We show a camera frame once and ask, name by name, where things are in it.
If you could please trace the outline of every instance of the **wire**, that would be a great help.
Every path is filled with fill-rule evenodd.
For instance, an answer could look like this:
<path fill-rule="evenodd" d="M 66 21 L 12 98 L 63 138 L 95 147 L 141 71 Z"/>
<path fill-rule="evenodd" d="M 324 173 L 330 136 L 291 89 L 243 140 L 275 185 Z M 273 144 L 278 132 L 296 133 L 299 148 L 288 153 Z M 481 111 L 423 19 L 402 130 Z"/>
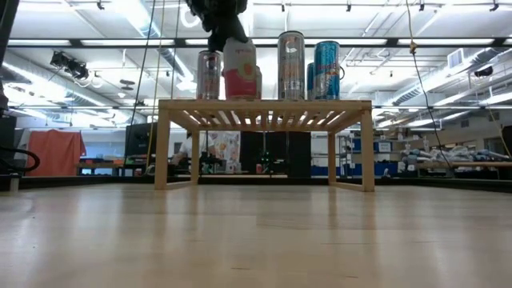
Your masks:
<path fill-rule="evenodd" d="M 4 167 L 7 167 L 7 169 L 11 169 L 11 170 L 14 170 L 17 172 L 31 172 L 33 170 L 36 170 L 39 167 L 39 165 L 41 164 L 41 159 L 39 159 L 39 157 L 34 152 L 30 152 L 28 150 L 15 149 L 15 148 L 7 148 L 7 147 L 3 147 L 3 146 L 0 146 L 0 150 L 4 150 L 7 152 L 26 154 L 34 159 L 34 164 L 31 167 L 16 167 L 14 165 L 9 164 L 6 160 L 3 160 L 2 158 L 0 158 L 0 164 L 3 165 Z"/>
<path fill-rule="evenodd" d="M 162 22 L 160 27 L 163 27 L 164 19 L 166 18 L 166 10 L 162 10 Z M 178 37 L 178 21 L 176 21 L 176 38 Z M 162 48 L 162 38 L 163 33 L 160 33 L 160 42 L 158 44 L 158 49 Z M 147 156 L 146 156 L 146 171 L 150 169 L 150 160 L 151 160 L 151 145 L 153 144 L 153 126 L 154 126 L 154 111 L 157 102 L 157 92 L 158 92 L 158 76 L 160 75 L 160 61 L 162 57 L 158 56 L 157 61 L 157 76 L 154 81 L 154 96 L 153 96 L 153 109 L 151 110 L 151 126 L 150 126 L 150 143 L 147 146 Z"/>
<path fill-rule="evenodd" d="M 156 4 L 156 0 L 153 0 L 153 8 L 151 8 L 150 26 L 149 26 L 148 31 L 147 31 L 146 47 L 144 48 L 144 59 L 142 60 L 141 73 L 138 76 L 137 93 L 135 95 L 134 111 L 133 111 L 133 113 L 131 115 L 130 130 L 128 131 L 128 137 L 126 138 L 126 142 L 125 142 L 125 158 L 124 158 L 124 162 L 123 162 L 124 166 L 126 166 L 126 160 L 127 160 L 126 153 L 128 152 L 128 143 L 130 143 L 130 140 L 131 140 L 131 135 L 132 135 L 132 130 L 133 130 L 132 129 L 132 125 L 134 124 L 135 111 L 137 110 L 138 96 L 139 96 L 139 93 L 141 91 L 142 75 L 144 74 L 144 66 L 146 65 L 147 51 L 149 49 L 150 39 L 151 39 L 151 36 L 152 36 L 151 29 L 153 28 L 154 8 L 156 7 L 155 4 Z"/>
<path fill-rule="evenodd" d="M 417 47 L 417 45 L 416 45 L 416 43 L 414 43 L 413 24 L 412 24 L 412 17 L 410 16 L 409 0 L 406 0 L 406 7 L 407 7 L 407 17 L 409 20 L 409 33 L 410 33 L 410 50 L 409 50 L 409 52 L 413 55 L 414 67 L 416 68 L 416 73 L 418 74 L 419 85 L 422 88 L 423 95 L 425 95 L 426 109 L 429 111 L 430 119 L 432 119 L 432 123 L 434 124 L 434 134 L 435 134 L 436 139 L 438 140 L 439 152 L 441 153 L 442 158 L 445 160 L 446 164 L 448 165 L 448 168 L 451 170 L 452 166 L 451 166 L 450 162 L 448 161 L 448 159 L 446 158 L 444 152 L 442 152 L 441 139 L 439 139 L 438 127 L 435 124 L 434 116 L 432 115 L 432 110 L 430 109 L 430 105 L 429 105 L 429 98 L 426 95 L 425 88 L 423 88 L 422 76 L 419 73 L 418 64 L 416 62 L 416 47 Z"/>

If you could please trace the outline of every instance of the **pipe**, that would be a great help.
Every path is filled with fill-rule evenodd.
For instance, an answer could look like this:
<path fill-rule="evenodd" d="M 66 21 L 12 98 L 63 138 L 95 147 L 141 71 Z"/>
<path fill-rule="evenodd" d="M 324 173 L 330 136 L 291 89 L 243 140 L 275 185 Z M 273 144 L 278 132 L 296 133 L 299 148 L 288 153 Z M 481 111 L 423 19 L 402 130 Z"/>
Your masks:
<path fill-rule="evenodd" d="M 41 79 L 50 79 L 48 85 L 56 86 L 56 89 L 62 90 L 67 93 L 73 93 L 75 96 L 79 97 L 80 103 L 92 103 L 94 106 L 119 106 L 119 103 L 111 101 L 110 99 L 101 96 L 93 92 L 92 90 L 88 90 L 86 88 L 81 88 L 80 86 L 74 84 L 72 81 L 61 77 L 58 74 L 54 74 L 54 72 L 50 72 L 43 67 L 38 66 L 32 62 L 21 58 L 12 52 L 7 51 L 5 55 L 5 64 L 18 68 L 20 71 L 23 71 L 25 75 L 23 77 L 29 78 L 41 78 Z M 123 111 L 122 113 L 126 114 L 131 118 L 131 113 L 129 111 Z M 135 123 L 145 123 L 146 118 L 140 114 L 135 116 Z"/>

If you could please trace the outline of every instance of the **silver can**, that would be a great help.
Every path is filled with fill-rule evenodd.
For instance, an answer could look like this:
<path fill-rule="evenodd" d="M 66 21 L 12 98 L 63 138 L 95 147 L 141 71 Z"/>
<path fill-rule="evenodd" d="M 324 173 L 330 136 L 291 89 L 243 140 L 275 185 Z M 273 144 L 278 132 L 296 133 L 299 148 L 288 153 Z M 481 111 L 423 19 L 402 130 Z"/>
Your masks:
<path fill-rule="evenodd" d="M 217 100 L 220 94 L 220 81 L 221 56 L 217 52 L 199 52 L 196 99 Z"/>
<path fill-rule="evenodd" d="M 262 85 L 263 85 L 262 71 L 259 66 L 256 66 L 256 99 L 262 99 Z"/>
<path fill-rule="evenodd" d="M 288 31 L 278 41 L 278 98 L 301 100 L 306 90 L 304 35 Z"/>

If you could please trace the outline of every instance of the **wooden floor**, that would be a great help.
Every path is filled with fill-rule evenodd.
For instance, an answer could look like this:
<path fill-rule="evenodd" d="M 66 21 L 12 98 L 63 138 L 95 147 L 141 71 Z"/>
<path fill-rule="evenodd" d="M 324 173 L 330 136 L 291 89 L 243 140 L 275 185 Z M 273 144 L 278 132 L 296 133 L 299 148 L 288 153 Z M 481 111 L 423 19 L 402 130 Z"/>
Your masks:
<path fill-rule="evenodd" d="M 152 185 L 0 197 L 0 287 L 512 287 L 512 194 Z"/>

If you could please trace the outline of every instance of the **aluminum can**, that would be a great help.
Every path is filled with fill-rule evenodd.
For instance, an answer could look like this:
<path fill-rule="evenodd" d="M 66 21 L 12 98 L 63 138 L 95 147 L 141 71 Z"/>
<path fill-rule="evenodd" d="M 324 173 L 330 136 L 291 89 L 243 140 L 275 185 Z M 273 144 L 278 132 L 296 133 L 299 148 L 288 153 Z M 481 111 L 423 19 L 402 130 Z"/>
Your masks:
<path fill-rule="evenodd" d="M 199 52 L 196 99 L 217 100 L 220 94 L 220 80 L 221 56 L 217 52 Z"/>
<path fill-rule="evenodd" d="M 314 63 L 307 65 L 307 99 L 314 100 Z"/>
<path fill-rule="evenodd" d="M 304 35 L 288 31 L 278 40 L 278 98 L 304 99 L 306 92 Z"/>
<path fill-rule="evenodd" d="M 324 41 L 314 47 L 314 98 L 339 99 L 339 44 Z"/>

